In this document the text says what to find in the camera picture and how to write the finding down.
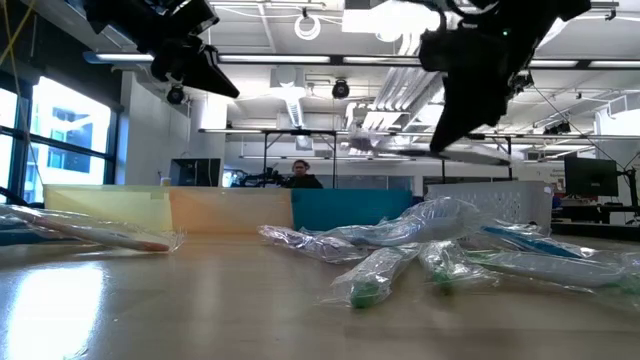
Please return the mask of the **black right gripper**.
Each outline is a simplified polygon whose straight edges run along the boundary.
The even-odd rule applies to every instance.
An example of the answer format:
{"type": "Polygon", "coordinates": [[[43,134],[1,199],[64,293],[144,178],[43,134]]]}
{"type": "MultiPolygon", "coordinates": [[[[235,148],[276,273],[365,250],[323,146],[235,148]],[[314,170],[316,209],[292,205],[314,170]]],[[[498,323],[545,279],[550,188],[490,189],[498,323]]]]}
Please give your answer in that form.
{"type": "MultiPolygon", "coordinates": [[[[509,36],[477,29],[425,31],[419,61],[426,71],[487,71],[505,75],[530,62],[530,50],[509,36]]],[[[442,152],[481,125],[496,125],[506,113],[511,76],[447,74],[443,77],[444,108],[430,150],[442,152]]]]}

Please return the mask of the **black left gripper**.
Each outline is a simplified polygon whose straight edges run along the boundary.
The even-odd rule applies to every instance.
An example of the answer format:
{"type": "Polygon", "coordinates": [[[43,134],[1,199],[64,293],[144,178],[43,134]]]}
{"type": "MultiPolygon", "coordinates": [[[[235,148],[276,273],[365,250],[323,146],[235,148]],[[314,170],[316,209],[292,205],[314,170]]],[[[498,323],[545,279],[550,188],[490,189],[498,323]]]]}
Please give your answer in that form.
{"type": "Polygon", "coordinates": [[[217,49],[202,45],[197,36],[163,40],[150,51],[154,56],[151,74],[158,80],[168,80],[170,74],[185,86],[237,98],[239,90],[217,65],[217,49]]]}

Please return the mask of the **white perforated plastic basket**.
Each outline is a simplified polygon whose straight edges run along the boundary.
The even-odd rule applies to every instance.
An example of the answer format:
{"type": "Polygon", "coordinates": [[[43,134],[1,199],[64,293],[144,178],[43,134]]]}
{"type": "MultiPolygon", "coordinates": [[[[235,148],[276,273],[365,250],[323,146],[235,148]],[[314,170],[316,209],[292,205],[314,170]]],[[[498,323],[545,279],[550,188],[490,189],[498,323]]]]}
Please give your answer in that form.
{"type": "Polygon", "coordinates": [[[503,181],[427,186],[426,199],[446,196],[475,205],[499,220],[535,222],[541,233],[551,233],[552,188],[542,181],[503,181]]]}

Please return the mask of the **black equipment box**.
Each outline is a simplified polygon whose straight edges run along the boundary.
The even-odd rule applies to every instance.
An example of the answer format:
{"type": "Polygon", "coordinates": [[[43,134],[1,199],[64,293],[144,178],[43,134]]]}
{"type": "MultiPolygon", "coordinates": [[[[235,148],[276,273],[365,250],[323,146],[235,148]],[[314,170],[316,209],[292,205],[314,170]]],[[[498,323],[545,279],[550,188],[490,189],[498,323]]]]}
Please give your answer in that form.
{"type": "Polygon", "coordinates": [[[219,158],[173,159],[170,164],[172,186],[218,187],[219,158]]]}

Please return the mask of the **black overhead beam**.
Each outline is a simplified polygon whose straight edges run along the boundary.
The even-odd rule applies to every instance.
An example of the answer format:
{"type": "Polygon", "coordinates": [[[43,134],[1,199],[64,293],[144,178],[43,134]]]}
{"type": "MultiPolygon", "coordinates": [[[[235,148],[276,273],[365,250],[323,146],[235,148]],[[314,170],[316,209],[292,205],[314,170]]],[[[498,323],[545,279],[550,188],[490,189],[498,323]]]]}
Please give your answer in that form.
{"type": "MultiPolygon", "coordinates": [[[[96,52],[85,52],[83,54],[84,59],[91,64],[116,64],[116,63],[132,63],[132,64],[150,64],[151,62],[104,62],[100,61],[96,58],[97,54],[104,53],[96,53],[96,52]]],[[[138,54],[138,53],[107,53],[107,54],[138,54]]],[[[326,65],[326,66],[366,66],[366,67],[386,67],[386,66],[367,66],[361,64],[345,64],[343,62],[344,56],[363,56],[363,55],[313,55],[313,56],[329,56],[331,58],[331,62],[328,64],[290,64],[290,65],[326,65]]],[[[577,64],[573,68],[542,68],[542,69],[532,69],[532,70],[578,70],[578,71],[586,71],[586,70],[594,70],[594,71],[623,71],[623,70],[635,70],[635,69],[593,69],[589,67],[592,59],[533,59],[533,60],[576,60],[577,64]]],[[[625,59],[595,59],[595,60],[625,60],[625,59]]],[[[228,65],[281,65],[281,64],[228,64],[228,65]]]]}

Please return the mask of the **black computer monitor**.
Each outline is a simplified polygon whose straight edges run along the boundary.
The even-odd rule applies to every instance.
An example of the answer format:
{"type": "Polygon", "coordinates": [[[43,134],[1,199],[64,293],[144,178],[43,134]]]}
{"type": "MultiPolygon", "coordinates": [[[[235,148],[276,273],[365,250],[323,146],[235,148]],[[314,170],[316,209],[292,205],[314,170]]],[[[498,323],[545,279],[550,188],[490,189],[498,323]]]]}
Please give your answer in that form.
{"type": "Polygon", "coordinates": [[[581,197],[619,195],[618,171],[613,160],[564,158],[566,193],[581,197]]]}

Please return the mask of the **person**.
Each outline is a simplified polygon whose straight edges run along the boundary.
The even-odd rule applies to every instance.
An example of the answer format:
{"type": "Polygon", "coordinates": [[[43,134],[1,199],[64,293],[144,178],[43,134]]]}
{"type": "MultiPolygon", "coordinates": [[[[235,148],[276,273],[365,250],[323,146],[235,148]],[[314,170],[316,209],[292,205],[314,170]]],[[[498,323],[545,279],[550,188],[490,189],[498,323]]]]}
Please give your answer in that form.
{"type": "Polygon", "coordinates": [[[292,165],[293,175],[286,180],[284,187],[289,189],[322,189],[323,185],[313,174],[308,173],[309,169],[308,162],[302,159],[296,160],[292,165]]]}

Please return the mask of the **orange plastic bin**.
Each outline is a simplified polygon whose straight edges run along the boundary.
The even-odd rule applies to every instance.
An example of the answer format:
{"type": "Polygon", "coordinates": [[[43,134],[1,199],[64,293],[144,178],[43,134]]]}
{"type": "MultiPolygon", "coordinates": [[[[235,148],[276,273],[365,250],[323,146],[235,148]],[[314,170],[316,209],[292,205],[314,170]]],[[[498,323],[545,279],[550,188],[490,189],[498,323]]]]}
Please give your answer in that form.
{"type": "Polygon", "coordinates": [[[293,227],[291,191],[280,188],[172,187],[172,225],[188,234],[256,234],[293,227]]]}

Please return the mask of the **teal plastic bin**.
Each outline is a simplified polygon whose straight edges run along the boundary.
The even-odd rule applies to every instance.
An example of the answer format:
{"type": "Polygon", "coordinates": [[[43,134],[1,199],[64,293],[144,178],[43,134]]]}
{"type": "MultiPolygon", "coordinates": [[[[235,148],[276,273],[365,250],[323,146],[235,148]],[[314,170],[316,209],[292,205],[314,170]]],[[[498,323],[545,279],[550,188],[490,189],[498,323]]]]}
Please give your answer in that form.
{"type": "Polygon", "coordinates": [[[406,190],[293,189],[291,202],[296,230],[326,231],[397,218],[412,205],[413,195],[406,190]]]}

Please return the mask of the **black background desk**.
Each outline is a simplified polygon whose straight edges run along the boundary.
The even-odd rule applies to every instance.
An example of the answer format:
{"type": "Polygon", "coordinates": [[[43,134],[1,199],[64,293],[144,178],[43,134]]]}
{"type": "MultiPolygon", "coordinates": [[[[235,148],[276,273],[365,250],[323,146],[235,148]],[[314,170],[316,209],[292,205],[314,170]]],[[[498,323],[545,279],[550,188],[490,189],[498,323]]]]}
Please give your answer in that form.
{"type": "Polygon", "coordinates": [[[625,225],[640,223],[640,206],[624,205],[622,203],[605,202],[603,204],[593,202],[590,199],[562,198],[553,199],[551,216],[554,221],[568,219],[571,222],[591,222],[610,224],[611,215],[621,213],[629,215],[624,221],[625,225]]]}

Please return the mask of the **yellow plastic bin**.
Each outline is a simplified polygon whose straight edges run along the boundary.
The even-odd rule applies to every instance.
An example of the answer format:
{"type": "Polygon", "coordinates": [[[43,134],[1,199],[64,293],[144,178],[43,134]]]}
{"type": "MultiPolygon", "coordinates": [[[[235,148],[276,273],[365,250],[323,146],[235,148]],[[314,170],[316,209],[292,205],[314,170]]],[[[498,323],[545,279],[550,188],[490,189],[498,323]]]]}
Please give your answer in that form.
{"type": "Polygon", "coordinates": [[[45,185],[44,204],[51,210],[170,231],[173,224],[169,190],[141,185],[45,185]]]}

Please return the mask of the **green toothbrush in clear wrapper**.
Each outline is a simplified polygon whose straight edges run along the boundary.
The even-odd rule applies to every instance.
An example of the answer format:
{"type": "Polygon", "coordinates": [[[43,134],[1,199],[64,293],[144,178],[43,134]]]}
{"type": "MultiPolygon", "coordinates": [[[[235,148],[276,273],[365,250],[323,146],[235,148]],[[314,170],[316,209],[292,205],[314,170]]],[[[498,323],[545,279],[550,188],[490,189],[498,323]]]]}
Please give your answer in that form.
{"type": "Polygon", "coordinates": [[[489,270],[536,279],[576,290],[612,290],[640,298],[640,270],[532,252],[468,251],[466,256],[489,270]]]}
{"type": "Polygon", "coordinates": [[[351,270],[336,277],[322,305],[367,309],[385,301],[394,281],[416,258],[421,245],[409,243],[395,247],[368,248],[368,256],[351,270]]]}
{"type": "Polygon", "coordinates": [[[463,287],[491,287],[499,283],[498,275],[473,263],[455,240],[423,244],[418,259],[428,282],[442,291],[463,287]]]}

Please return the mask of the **black monitor stand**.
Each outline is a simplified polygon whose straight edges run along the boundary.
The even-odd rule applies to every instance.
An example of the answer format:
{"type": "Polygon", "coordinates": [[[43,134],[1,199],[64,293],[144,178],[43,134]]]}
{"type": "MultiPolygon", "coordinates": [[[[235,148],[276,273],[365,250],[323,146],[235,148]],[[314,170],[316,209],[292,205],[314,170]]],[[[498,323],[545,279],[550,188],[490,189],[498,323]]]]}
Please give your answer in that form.
{"type": "Polygon", "coordinates": [[[631,209],[634,214],[633,219],[627,221],[626,224],[637,225],[638,227],[640,227],[640,199],[637,193],[636,169],[630,167],[629,169],[621,171],[619,175],[627,181],[631,200],[629,209],[631,209]]]}

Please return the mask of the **purple toothbrush in clear wrapper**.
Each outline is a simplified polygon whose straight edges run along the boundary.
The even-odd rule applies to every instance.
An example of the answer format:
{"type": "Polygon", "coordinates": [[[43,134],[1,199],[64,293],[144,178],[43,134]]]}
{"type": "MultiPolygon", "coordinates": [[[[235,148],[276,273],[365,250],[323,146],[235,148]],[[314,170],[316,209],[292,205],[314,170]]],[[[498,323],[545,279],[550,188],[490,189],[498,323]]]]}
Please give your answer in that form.
{"type": "Polygon", "coordinates": [[[283,247],[305,256],[330,264],[344,264],[365,259],[366,248],[354,246],[348,241],[329,237],[313,236],[280,226],[262,225],[257,232],[269,244],[283,247]]]}

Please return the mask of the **white ceiling air duct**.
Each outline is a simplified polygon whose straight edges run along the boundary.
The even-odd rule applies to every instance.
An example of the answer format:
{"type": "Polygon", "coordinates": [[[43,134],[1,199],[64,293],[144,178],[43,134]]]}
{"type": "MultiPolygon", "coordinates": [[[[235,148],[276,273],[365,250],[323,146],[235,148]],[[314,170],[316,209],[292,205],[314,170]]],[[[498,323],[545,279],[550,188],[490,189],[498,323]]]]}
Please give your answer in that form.
{"type": "Polygon", "coordinates": [[[301,100],[307,95],[304,73],[292,65],[278,65],[271,69],[270,94],[283,100],[293,128],[304,126],[301,100]]]}

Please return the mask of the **black background rack frame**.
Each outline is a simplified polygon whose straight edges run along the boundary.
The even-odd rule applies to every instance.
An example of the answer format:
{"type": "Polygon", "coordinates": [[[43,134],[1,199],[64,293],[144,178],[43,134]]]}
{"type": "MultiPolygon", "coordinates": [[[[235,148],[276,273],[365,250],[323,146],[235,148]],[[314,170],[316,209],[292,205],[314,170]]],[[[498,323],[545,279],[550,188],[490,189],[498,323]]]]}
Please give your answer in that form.
{"type": "MultiPolygon", "coordinates": [[[[314,129],[199,129],[199,133],[214,133],[214,134],[261,134],[267,138],[271,134],[278,135],[290,135],[290,136],[331,136],[334,138],[333,144],[336,144],[336,140],[339,137],[347,137],[348,131],[335,131],[335,130],[314,130],[314,129]]],[[[426,132],[396,132],[405,133],[407,135],[415,135],[416,133],[422,133],[418,138],[432,139],[432,133],[426,132]]],[[[597,141],[640,141],[640,136],[635,135],[542,135],[542,134],[517,134],[517,133],[503,133],[503,134],[489,134],[489,133],[469,133],[463,140],[468,141],[484,141],[484,140],[504,139],[508,144],[513,139],[525,139],[525,140],[587,140],[593,147],[597,145],[597,141]]]]}

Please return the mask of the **black aluminium table frame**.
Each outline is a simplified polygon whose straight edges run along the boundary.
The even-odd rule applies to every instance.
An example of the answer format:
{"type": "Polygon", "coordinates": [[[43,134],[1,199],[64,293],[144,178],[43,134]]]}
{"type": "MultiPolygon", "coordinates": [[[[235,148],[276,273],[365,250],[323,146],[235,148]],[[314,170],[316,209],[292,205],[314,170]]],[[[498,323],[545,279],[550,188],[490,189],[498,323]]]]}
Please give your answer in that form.
{"type": "Polygon", "coordinates": [[[4,196],[9,204],[18,206],[28,206],[29,203],[10,190],[0,186],[0,196],[4,196]]]}

